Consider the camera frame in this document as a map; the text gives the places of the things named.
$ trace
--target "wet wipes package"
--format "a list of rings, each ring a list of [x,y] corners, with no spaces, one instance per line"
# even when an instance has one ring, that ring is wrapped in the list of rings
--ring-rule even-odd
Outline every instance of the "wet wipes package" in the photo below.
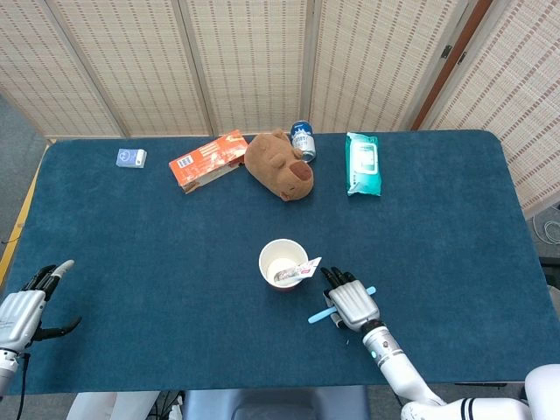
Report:
[[[376,136],[346,133],[346,193],[382,195]]]

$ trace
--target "red box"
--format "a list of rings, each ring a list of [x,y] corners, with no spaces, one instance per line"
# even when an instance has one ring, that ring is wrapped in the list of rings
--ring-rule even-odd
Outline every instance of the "red box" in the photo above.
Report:
[[[236,129],[169,163],[185,193],[231,172],[243,163],[247,142]]]

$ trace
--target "small packet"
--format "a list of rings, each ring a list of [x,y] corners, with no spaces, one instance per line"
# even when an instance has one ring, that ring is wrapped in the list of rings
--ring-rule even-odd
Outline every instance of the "small packet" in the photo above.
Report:
[[[382,195],[376,136],[346,133],[346,193]]]
[[[315,269],[319,266],[320,261],[321,257],[318,257],[295,267],[278,271],[274,275],[274,283],[279,286],[285,286],[302,278],[313,277],[313,273],[315,273]]]
[[[146,156],[144,149],[119,149],[116,165],[122,168],[144,168]]]

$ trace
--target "robot finger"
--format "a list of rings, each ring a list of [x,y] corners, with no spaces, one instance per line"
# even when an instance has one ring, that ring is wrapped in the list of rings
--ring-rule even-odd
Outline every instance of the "robot finger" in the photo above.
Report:
[[[339,280],[340,284],[347,283],[346,277],[344,276],[344,274],[342,274],[342,271],[340,271],[337,267],[331,267],[331,271]]]
[[[45,286],[47,285],[47,283],[49,283],[49,280],[51,280],[52,277],[53,276],[51,275],[51,273],[48,273],[46,276],[41,278],[41,280],[35,286],[35,289],[38,291],[43,291],[45,289]]]
[[[323,296],[325,297],[326,305],[329,308],[332,308],[334,306],[333,301],[329,297],[329,292],[331,290],[332,289],[323,290]],[[340,328],[340,329],[347,328],[347,325],[344,323],[344,321],[342,320],[342,318],[340,317],[340,315],[337,312],[331,314],[331,321],[336,325],[337,328]]]
[[[353,282],[356,279],[356,277],[354,277],[354,274],[352,274],[349,271],[344,273],[344,277],[346,278],[346,281],[349,282],[349,283]]]
[[[59,285],[60,277],[58,276],[49,276],[45,285],[41,288],[42,291],[45,292],[45,301],[48,302],[51,300],[51,296],[53,295],[56,286]]]
[[[337,287],[342,285],[339,279],[336,278],[336,276],[334,276],[333,273],[331,273],[325,267],[321,267],[321,273],[325,275],[326,279],[328,280],[329,284],[332,286],[333,289],[336,289]]]
[[[24,286],[22,291],[34,291],[37,289],[37,286],[41,284],[43,280],[46,281],[46,279],[49,278],[54,269],[56,269],[56,265],[47,265],[40,269],[37,274],[33,276],[31,281]]]

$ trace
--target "teal felt surface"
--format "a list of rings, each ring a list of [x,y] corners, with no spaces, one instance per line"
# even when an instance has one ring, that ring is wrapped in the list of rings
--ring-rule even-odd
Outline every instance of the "teal felt surface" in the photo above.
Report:
[[[76,261],[31,347],[31,393],[385,383],[330,319],[318,272],[291,293],[261,248],[299,242],[352,271],[427,382],[519,381],[560,362],[560,327],[500,143],[477,130],[375,134],[383,195],[347,197],[345,134],[316,135],[311,194],[284,203],[237,169],[183,194],[168,162],[209,138],[79,140],[45,155],[8,281]],[[143,148],[143,169],[115,166]],[[19,392],[14,382],[12,393]]]

